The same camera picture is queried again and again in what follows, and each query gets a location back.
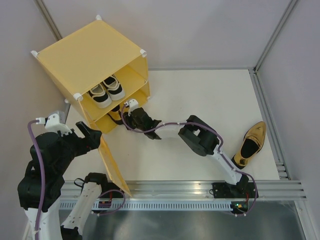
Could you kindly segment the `gold shoe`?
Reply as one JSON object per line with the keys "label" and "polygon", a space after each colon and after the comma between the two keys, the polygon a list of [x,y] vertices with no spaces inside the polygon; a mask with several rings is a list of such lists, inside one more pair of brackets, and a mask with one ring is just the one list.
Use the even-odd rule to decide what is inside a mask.
{"label": "gold shoe", "polygon": [[110,119],[116,125],[122,125],[123,124],[123,120],[121,118],[121,110],[120,110],[120,106],[119,105],[117,105],[110,112],[108,112],[107,115],[110,117]]}
{"label": "gold shoe", "polygon": [[263,148],[266,138],[267,126],[264,121],[253,125],[244,135],[240,149],[231,161],[241,170]]}

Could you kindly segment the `yellow cabinet door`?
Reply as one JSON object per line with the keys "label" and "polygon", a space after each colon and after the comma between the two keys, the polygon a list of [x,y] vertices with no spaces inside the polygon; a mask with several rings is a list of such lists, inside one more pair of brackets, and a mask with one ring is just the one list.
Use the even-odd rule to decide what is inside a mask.
{"label": "yellow cabinet door", "polygon": [[116,163],[115,159],[113,158],[111,150],[109,149],[109,146],[108,146],[106,140],[104,139],[103,135],[100,137],[100,145],[98,147],[98,152],[99,152],[100,157],[105,165],[105,168],[106,168],[106,171],[108,173],[110,180],[131,197],[132,194],[130,192],[130,189],[129,189],[126,181],[124,180],[124,178],[118,168],[118,164]]}

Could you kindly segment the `black white sneaker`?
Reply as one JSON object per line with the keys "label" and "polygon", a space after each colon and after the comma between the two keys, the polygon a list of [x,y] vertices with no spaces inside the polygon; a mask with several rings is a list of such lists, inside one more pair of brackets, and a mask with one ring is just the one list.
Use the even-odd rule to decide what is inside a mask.
{"label": "black white sneaker", "polygon": [[103,80],[102,85],[105,87],[112,101],[121,100],[126,95],[125,90],[114,74]]}
{"label": "black white sneaker", "polygon": [[112,103],[111,97],[100,83],[87,93],[99,109],[107,108]]}

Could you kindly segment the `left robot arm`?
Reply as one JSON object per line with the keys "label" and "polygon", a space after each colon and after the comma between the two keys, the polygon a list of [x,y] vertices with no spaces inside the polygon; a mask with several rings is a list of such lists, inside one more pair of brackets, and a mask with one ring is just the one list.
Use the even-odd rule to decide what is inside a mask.
{"label": "left robot arm", "polygon": [[30,148],[32,159],[17,191],[34,240],[81,240],[94,203],[109,193],[107,176],[89,173],[71,213],[60,222],[63,175],[74,158],[98,149],[102,137],[101,131],[89,128],[83,121],[76,123],[83,133],[83,137],[79,137],[65,122],[65,113],[55,111],[27,125],[33,142]]}

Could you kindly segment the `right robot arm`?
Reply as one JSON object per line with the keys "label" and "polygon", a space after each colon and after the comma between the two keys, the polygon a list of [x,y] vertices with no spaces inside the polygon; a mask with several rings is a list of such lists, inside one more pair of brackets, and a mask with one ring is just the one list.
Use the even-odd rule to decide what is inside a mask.
{"label": "right robot arm", "polygon": [[128,130],[151,140],[182,140],[196,155],[217,162],[231,196],[239,198],[248,191],[248,175],[225,155],[222,137],[196,115],[190,115],[183,122],[163,122],[152,119],[142,107],[138,107],[127,112],[122,109],[120,116]]}

